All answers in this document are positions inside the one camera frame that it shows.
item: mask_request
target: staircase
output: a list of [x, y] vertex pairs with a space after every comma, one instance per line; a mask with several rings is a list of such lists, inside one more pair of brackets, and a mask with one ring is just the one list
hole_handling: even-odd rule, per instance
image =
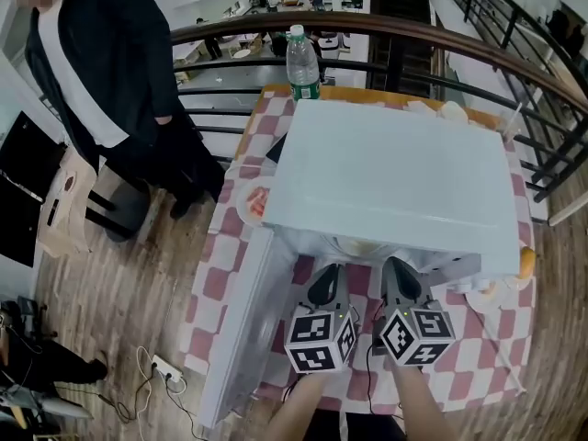
[[[429, 0], [378, 0], [374, 13], [387, 17], [398, 17], [431, 24]], [[372, 38], [371, 62], [388, 64], [390, 52], [390, 39]], [[431, 73], [431, 49], [423, 46], [413, 46], [406, 43], [404, 49], [403, 65], [405, 71], [430, 74]], [[386, 83], [386, 75], [375, 74], [372, 77], [370, 87], [375, 90], [383, 90]], [[399, 91], [407, 95], [428, 98], [431, 95], [430, 85], [418, 84], [407, 80], [401, 80]]]

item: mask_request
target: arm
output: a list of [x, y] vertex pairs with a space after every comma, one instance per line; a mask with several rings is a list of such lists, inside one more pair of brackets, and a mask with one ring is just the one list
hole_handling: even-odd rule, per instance
[[156, 118], [171, 117], [178, 107], [169, 25], [154, 0], [103, 0], [113, 20], [143, 52]]
[[300, 441], [319, 406], [328, 376], [310, 374], [302, 378], [279, 409], [264, 436], [265, 441]]
[[453, 441], [455, 434], [439, 410], [417, 367], [392, 367], [402, 404], [406, 435], [411, 441]]

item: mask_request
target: bottle cap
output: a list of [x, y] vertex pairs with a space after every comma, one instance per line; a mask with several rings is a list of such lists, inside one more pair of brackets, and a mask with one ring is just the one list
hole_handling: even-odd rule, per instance
[[304, 36], [304, 27], [302, 25], [293, 25], [290, 27], [290, 35], [294, 38]]

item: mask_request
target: bottle label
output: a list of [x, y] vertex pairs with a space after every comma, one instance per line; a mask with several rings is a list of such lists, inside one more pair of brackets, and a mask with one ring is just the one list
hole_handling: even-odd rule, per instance
[[311, 85], [295, 85], [290, 84], [290, 91], [294, 101], [299, 99], [319, 99], [321, 95], [321, 83], [317, 80], [315, 84]]

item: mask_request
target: wooden handrail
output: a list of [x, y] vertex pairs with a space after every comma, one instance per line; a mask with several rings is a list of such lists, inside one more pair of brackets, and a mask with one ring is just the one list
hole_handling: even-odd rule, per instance
[[505, 50], [493, 47], [481, 40], [401, 18], [360, 13], [313, 11], [246, 15], [227, 18], [219, 23], [178, 29], [172, 33], [172, 41], [174, 44], [181, 44], [236, 34], [280, 31], [295, 24], [325, 31], [348, 31], [419, 41], [425, 45], [462, 54], [486, 62], [493, 67], [504, 69], [521, 77], [524, 81], [528, 80], [544, 90], [560, 96], [584, 115], [588, 115], [588, 100], [586, 98], [578, 97], [560, 80], [540, 71], [531, 62], [516, 58]]
[[588, 81], [584, 78], [578, 66], [573, 62], [570, 55], [560, 46], [560, 44], [549, 34], [533, 17], [531, 17], [515, 0], [503, 0], [509, 5], [518, 16], [520, 16], [545, 42], [553, 49], [556, 55], [561, 59], [566, 68], [570, 71], [578, 86], [588, 97]]

